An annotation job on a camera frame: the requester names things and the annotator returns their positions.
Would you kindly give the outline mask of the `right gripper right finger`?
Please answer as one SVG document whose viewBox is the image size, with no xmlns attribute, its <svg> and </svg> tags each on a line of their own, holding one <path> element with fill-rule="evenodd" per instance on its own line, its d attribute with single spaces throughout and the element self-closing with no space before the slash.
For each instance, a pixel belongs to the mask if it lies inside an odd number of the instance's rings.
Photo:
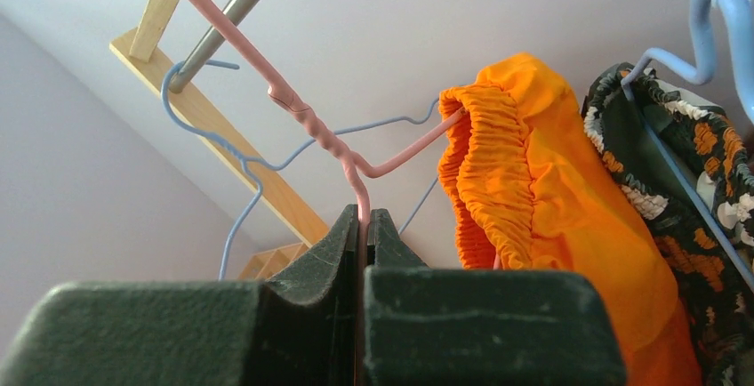
<svg viewBox="0 0 754 386">
<path fill-rule="evenodd" d="M 370 385 L 623 385 L 590 281 L 562 270 L 432 269 L 389 212 L 371 215 L 364 370 Z"/>
</svg>

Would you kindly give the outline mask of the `pink wire hanger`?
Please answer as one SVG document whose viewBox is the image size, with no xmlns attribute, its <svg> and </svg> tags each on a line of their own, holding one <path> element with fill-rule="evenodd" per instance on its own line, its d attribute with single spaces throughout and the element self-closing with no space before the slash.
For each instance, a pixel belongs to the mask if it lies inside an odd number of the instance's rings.
<svg viewBox="0 0 754 386">
<path fill-rule="evenodd" d="M 356 151 L 352 150 L 346 142 L 335 135 L 325 123 L 317 116 L 315 110 L 304 102 L 299 94 L 286 82 L 276 68 L 261 54 L 251 41 L 238 29 L 227 14 L 212 0 L 189 0 L 212 25 L 213 29 L 223 36 L 241 56 L 259 72 L 269 84 L 268 95 L 280 108 L 291 114 L 300 123 L 310 138 L 316 140 L 324 150 L 335 157 L 342 166 L 345 178 L 355 191 L 358 214 L 358 266 L 366 265 L 367 230 L 370 224 L 370 197 L 361 176 L 368 178 L 380 178 L 381 176 L 396 170 L 409 159 L 416 156 L 428 145 L 445 133 L 452 125 L 459 122 L 467 115 L 466 109 L 459 109 L 447 119 L 422 136 L 414 144 L 399 152 L 390 160 L 381 165 L 371 165 Z"/>
</svg>

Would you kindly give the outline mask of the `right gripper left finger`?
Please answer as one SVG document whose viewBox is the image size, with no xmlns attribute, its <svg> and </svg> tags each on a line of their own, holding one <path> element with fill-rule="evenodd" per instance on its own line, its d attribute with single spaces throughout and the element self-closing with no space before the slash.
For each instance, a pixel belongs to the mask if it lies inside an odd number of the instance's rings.
<svg viewBox="0 0 754 386">
<path fill-rule="evenodd" d="M 267 280 L 70 282 L 31 310 L 4 385 L 350 385 L 357 209 Z"/>
</svg>

